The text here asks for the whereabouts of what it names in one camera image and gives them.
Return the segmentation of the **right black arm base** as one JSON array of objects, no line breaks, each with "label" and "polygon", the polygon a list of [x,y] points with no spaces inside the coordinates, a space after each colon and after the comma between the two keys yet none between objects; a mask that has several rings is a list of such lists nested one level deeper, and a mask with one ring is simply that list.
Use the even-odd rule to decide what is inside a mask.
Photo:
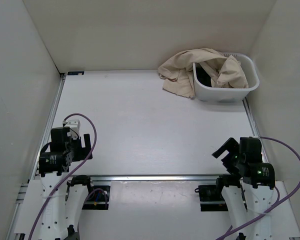
[{"label": "right black arm base", "polygon": [[201,212],[227,212],[228,207],[216,185],[199,185],[194,189],[199,194]]}]

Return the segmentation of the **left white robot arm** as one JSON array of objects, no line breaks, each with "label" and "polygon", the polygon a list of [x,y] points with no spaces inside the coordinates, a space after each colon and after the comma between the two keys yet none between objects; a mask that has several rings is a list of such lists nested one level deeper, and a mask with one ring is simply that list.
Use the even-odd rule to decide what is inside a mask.
[{"label": "left white robot arm", "polygon": [[80,136],[79,122],[52,128],[51,141],[39,154],[42,207],[31,227],[30,240],[78,240],[85,200],[95,194],[88,175],[69,177],[73,162],[89,159],[90,135]]}]

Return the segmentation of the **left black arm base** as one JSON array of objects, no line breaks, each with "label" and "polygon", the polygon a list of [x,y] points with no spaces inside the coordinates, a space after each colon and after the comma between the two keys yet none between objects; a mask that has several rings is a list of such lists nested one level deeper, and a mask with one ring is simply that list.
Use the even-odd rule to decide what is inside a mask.
[{"label": "left black arm base", "polygon": [[107,211],[110,205],[110,193],[111,186],[110,185],[97,185],[94,186],[94,189],[102,189],[106,194],[106,202],[104,193],[101,190],[96,190],[92,196],[88,198],[88,200],[83,205],[83,210],[99,210],[99,211]]}]

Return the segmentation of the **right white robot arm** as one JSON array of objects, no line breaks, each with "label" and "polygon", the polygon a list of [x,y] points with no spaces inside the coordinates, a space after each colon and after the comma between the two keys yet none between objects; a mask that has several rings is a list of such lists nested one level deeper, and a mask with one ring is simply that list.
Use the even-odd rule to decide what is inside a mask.
[{"label": "right white robot arm", "polygon": [[224,200],[231,220],[225,237],[237,240],[271,240],[275,169],[263,162],[261,141],[253,137],[229,138],[212,156],[221,160],[227,174],[216,180],[214,193]]}]

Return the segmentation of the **white plastic basket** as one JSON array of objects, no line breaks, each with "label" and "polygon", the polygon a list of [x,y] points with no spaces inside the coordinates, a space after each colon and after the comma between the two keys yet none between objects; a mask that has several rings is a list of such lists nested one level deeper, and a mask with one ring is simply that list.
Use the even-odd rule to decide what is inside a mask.
[{"label": "white plastic basket", "polygon": [[208,102],[239,102],[242,101],[251,91],[256,90],[260,85],[255,64],[252,59],[242,53],[224,52],[225,57],[232,55],[240,64],[245,73],[249,88],[216,88],[201,84],[197,78],[196,67],[198,63],[193,63],[193,84],[195,97],[201,101]]}]

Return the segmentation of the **beige trousers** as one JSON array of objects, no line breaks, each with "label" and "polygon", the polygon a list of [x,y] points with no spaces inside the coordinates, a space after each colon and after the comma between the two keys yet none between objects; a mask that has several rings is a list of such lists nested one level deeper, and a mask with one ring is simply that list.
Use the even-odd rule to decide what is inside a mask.
[{"label": "beige trousers", "polygon": [[194,97],[193,64],[207,73],[212,88],[249,88],[241,63],[233,55],[227,57],[210,48],[181,51],[160,65],[157,72],[164,80],[162,88],[177,96]]}]

